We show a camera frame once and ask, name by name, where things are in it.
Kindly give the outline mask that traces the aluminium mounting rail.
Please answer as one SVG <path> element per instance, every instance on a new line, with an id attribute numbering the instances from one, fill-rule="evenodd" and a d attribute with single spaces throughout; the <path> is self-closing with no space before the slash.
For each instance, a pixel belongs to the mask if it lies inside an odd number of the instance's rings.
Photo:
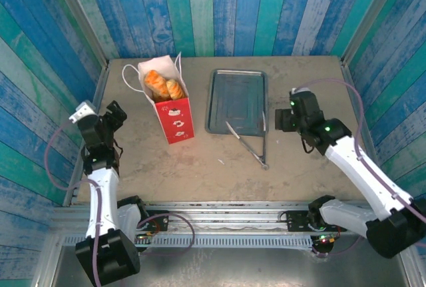
<path id="1" fill-rule="evenodd" d="M 184 217 L 197 234 L 286 234 L 286 212 L 307 210 L 306 202 L 207 201 L 151 202 L 147 210 L 166 210 Z"/>

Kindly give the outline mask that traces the metal serving tongs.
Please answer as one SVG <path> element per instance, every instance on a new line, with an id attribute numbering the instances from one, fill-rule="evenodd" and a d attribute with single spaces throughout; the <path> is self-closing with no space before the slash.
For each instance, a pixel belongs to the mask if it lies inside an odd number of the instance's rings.
<path id="1" fill-rule="evenodd" d="M 266 126 L 266 114 L 262 112 L 262 155 L 257 155 L 254 149 L 233 129 L 231 124 L 228 121 L 225 121 L 228 130 L 238 139 L 240 144 L 260 163 L 263 170 L 268 170 L 269 165 L 266 163 L 266 135 L 267 135 L 267 126 Z"/>

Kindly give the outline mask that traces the aluminium frame post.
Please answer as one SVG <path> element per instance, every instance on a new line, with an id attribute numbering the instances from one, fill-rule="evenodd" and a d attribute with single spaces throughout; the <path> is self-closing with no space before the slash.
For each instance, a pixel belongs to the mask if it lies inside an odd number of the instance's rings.
<path id="1" fill-rule="evenodd" d="M 73 14 L 74 18 L 76 19 L 79 27 L 81 28 L 81 31 L 86 37 L 88 44 L 90 45 L 93 53 L 95 54 L 95 57 L 97 58 L 97 61 L 103 67 L 106 67 L 108 65 L 107 58 L 105 57 L 105 54 L 99 43 L 99 40 L 97 39 L 95 32 L 93 31 L 93 28 L 89 22 L 89 18 L 87 17 L 87 14 L 84 12 L 82 4 L 79 2 L 79 0 L 65 0 L 65 1 L 69 9 L 71 10 L 71 13 Z"/>
<path id="2" fill-rule="evenodd" d="M 331 54 L 339 56 L 342 64 L 346 65 L 353 59 L 386 1 L 355 0 L 331 49 Z"/>

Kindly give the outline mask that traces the red and white paper bag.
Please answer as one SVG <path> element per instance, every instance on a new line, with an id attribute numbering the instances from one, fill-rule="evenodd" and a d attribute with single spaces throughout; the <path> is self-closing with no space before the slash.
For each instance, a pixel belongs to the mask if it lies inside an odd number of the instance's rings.
<path id="1" fill-rule="evenodd" d="M 189 92 L 182 76 L 181 54 L 175 59 L 166 55 L 155 57 L 148 61 L 140 62 L 136 67 L 126 64 L 122 68 L 122 80 L 131 90 L 142 93 L 151 104 L 168 144 L 178 143 L 180 141 L 191 139 L 194 137 L 194 126 L 192 120 L 192 112 L 190 108 Z M 126 71 L 132 69 L 138 78 L 140 87 L 132 87 L 126 78 Z M 162 101 L 156 103 L 152 99 L 152 91 L 144 84 L 144 77 L 147 72 L 155 70 L 167 80 L 174 79 L 179 82 L 180 86 L 186 93 L 186 98 L 173 101 Z"/>

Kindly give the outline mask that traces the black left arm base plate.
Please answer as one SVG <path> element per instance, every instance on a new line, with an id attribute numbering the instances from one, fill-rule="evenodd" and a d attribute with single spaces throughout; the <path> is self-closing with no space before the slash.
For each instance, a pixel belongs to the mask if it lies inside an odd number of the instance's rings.
<path id="1" fill-rule="evenodd" d="M 142 213 L 142 218 L 137 225 L 137 230 L 143 232 L 150 232 L 156 234 L 159 232 L 166 232 L 168 230 L 168 216 L 164 215 L 168 213 L 167 210 L 147 210 Z M 153 218 L 147 222 L 142 223 L 147 218 L 161 214 L 161 216 Z"/>

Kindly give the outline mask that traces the long ridged caterpillar bread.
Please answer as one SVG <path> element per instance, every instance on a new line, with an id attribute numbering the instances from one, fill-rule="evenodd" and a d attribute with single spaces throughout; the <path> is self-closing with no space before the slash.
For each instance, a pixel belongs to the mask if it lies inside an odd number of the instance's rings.
<path id="1" fill-rule="evenodd" d="M 144 77 L 144 84 L 152 91 L 152 99 L 154 102 L 159 103 L 170 100 L 166 79 L 157 71 L 151 70 L 147 72 Z"/>

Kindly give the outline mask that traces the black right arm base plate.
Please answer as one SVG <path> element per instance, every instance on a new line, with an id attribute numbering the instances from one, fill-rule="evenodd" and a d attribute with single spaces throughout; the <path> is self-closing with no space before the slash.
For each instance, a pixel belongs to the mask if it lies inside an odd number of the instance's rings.
<path id="1" fill-rule="evenodd" d="M 315 232 L 320 230 L 310 223 L 307 210 L 288 210 L 285 215 L 289 232 Z"/>

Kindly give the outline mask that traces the grey metal baking tray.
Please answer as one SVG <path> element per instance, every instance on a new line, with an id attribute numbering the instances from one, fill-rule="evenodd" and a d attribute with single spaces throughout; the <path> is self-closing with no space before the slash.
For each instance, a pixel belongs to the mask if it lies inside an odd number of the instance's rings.
<path id="1" fill-rule="evenodd" d="M 205 129 L 262 137 L 268 128 L 268 78 L 263 71 L 215 69 L 210 77 Z"/>

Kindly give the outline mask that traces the pale twisted pastry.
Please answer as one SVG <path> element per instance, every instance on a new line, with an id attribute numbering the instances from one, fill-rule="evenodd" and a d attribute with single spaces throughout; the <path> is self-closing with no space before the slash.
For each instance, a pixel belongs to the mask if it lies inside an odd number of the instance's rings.
<path id="1" fill-rule="evenodd" d="M 166 87 L 170 98 L 173 101 L 186 98 L 184 89 L 180 86 L 179 82 L 174 79 L 169 79 L 166 82 Z"/>

